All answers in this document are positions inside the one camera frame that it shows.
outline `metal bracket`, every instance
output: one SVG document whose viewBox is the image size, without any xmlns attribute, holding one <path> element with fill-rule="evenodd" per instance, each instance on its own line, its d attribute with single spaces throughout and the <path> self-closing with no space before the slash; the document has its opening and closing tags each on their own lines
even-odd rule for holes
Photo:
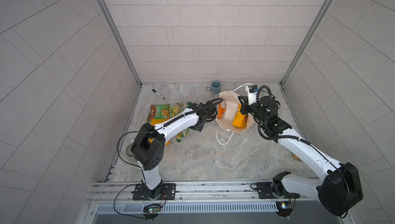
<svg viewBox="0 0 395 224">
<path fill-rule="evenodd" d="M 144 185 L 143 184 L 137 184 L 134 192 L 133 193 L 133 200 L 161 200 L 162 198 L 162 192 L 159 194 L 159 196 L 156 199 L 151 199 L 147 194 L 143 193 L 144 190 Z M 162 190 L 166 194 L 166 200 L 174 200 L 175 198 L 175 184 L 174 183 L 163 183 L 162 185 Z"/>
<path fill-rule="evenodd" d="M 277 198 L 276 195 L 274 195 L 274 193 L 272 191 L 271 184 L 272 184 L 271 182 L 255 183 L 257 191 L 258 191 L 259 199 L 270 199 L 270 198 L 273 199 L 273 197 Z M 300 198 L 300 195 L 297 193 L 292 193 L 292 196 L 294 198 Z"/>
</svg>

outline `robotic arm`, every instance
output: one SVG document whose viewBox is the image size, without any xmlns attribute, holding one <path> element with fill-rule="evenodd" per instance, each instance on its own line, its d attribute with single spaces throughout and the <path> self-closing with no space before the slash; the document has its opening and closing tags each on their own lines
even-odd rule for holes
<svg viewBox="0 0 395 224">
<path fill-rule="evenodd" d="M 268 96 L 259 98 L 262 89 Z M 351 163 L 342 164 L 326 155 L 302 138 L 292 127 L 277 116 L 278 102 L 267 86 L 246 88 L 248 96 L 239 96 L 242 114 L 250 113 L 258 123 L 258 132 L 265 140 L 274 140 L 288 148 L 308 165 L 318 179 L 281 172 L 273 178 L 272 192 L 283 198 L 289 192 L 298 193 L 320 201 L 332 214 L 341 216 L 363 198 L 358 170 Z M 144 124 L 131 151 L 142 168 L 144 194 L 151 199 L 159 196 L 162 180 L 157 165 L 161 162 L 165 142 L 186 128 L 202 131 L 206 122 L 214 120 L 215 105 L 223 100 L 217 98 L 207 103 L 193 103 L 183 113 L 152 126 Z"/>
</svg>

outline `chip bag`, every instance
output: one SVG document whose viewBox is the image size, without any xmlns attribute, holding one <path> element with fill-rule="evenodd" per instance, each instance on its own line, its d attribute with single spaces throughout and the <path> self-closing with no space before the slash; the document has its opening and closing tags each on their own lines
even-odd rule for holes
<svg viewBox="0 0 395 224">
<path fill-rule="evenodd" d="M 160 104 L 151 105 L 150 113 L 148 114 L 147 121 L 151 122 L 151 125 L 156 125 L 166 120 L 173 118 L 174 116 L 182 113 L 186 107 L 188 107 L 191 102 L 188 103 L 171 103 L 171 104 Z M 177 142 L 181 142 L 181 138 L 188 134 L 189 128 L 183 130 L 177 134 Z"/>
</svg>

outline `wall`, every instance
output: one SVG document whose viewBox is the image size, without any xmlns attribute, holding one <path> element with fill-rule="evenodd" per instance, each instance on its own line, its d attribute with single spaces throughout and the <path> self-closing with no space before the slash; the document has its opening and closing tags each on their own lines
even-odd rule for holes
<svg viewBox="0 0 395 224">
<path fill-rule="evenodd" d="M 323 0 L 105 0 L 142 82 L 277 82 Z"/>
<path fill-rule="evenodd" d="M 309 140 L 359 169 L 358 223 L 395 223 L 395 0 L 335 0 L 286 91 Z"/>
<path fill-rule="evenodd" d="M 0 222 L 71 223 L 136 89 L 95 0 L 0 0 Z"/>
</svg>

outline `blue cup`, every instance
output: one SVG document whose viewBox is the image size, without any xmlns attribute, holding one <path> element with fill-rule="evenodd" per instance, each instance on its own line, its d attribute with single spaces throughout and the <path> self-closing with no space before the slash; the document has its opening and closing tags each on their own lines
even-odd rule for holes
<svg viewBox="0 0 395 224">
<path fill-rule="evenodd" d="M 221 92 L 221 83 L 218 81 L 214 81 L 211 83 L 211 92 L 218 95 Z"/>
</svg>

